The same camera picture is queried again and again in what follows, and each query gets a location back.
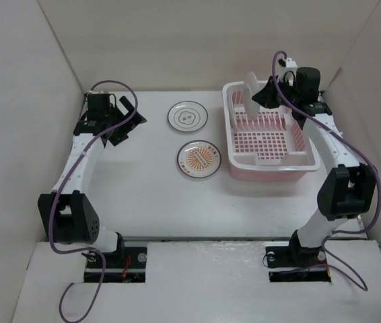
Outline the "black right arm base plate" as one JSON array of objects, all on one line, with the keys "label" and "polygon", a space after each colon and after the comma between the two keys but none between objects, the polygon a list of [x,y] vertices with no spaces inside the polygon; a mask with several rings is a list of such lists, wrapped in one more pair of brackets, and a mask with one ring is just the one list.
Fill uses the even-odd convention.
[{"label": "black right arm base plate", "polygon": [[271,283],[330,283],[325,266],[326,254],[321,248],[294,254],[289,246],[265,246],[263,261],[269,269]]}]

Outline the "black rimmed flower plate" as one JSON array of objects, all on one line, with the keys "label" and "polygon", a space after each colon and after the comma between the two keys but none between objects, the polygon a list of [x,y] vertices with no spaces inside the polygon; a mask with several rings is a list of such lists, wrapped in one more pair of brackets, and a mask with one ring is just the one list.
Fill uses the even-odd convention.
[{"label": "black rimmed flower plate", "polygon": [[182,101],[173,105],[167,120],[169,125],[182,133],[193,133],[202,129],[209,119],[207,109],[195,101]]}]

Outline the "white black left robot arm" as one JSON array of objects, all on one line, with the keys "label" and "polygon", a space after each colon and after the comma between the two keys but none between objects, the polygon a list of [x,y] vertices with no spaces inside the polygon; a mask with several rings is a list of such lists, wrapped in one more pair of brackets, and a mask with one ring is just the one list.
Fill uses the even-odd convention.
[{"label": "white black left robot arm", "polygon": [[52,246],[79,244],[101,252],[109,266],[125,261],[123,237],[106,229],[87,196],[94,167],[108,144],[117,146],[146,119],[126,96],[89,92],[86,110],[73,129],[71,151],[65,168],[49,193],[38,198],[38,210]]}]

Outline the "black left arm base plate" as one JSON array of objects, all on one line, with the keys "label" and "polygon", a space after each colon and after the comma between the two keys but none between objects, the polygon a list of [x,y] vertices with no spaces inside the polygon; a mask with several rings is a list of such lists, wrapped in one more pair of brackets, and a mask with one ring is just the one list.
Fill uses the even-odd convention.
[{"label": "black left arm base plate", "polygon": [[[83,253],[86,265],[83,274],[85,283],[97,283],[102,273],[102,259],[95,252]],[[105,254],[106,270],[104,283],[144,283],[147,264],[146,246],[127,246],[125,255]]]}]

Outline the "green rimmed white plate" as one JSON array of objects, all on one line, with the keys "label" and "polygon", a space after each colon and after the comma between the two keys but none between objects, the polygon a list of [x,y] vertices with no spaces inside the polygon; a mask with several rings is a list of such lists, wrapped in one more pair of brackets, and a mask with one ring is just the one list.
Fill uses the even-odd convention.
[{"label": "green rimmed white plate", "polygon": [[230,124],[232,129],[236,130],[237,122],[236,122],[236,105],[240,103],[241,100],[241,91],[234,91],[230,93],[230,107],[229,107],[229,116],[230,116]]}]

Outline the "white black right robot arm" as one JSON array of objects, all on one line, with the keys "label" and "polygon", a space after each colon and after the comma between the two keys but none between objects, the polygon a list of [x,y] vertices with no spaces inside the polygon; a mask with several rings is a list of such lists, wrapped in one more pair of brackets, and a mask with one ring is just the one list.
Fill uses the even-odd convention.
[{"label": "white black right robot arm", "polygon": [[317,210],[295,230],[286,246],[266,248],[269,268],[308,267],[319,262],[324,243],[348,219],[369,211],[377,184],[369,162],[344,141],[327,103],[319,100],[320,71],[299,67],[291,81],[270,76],[252,96],[264,108],[291,108],[300,130],[316,147],[327,177],[317,194]]}]

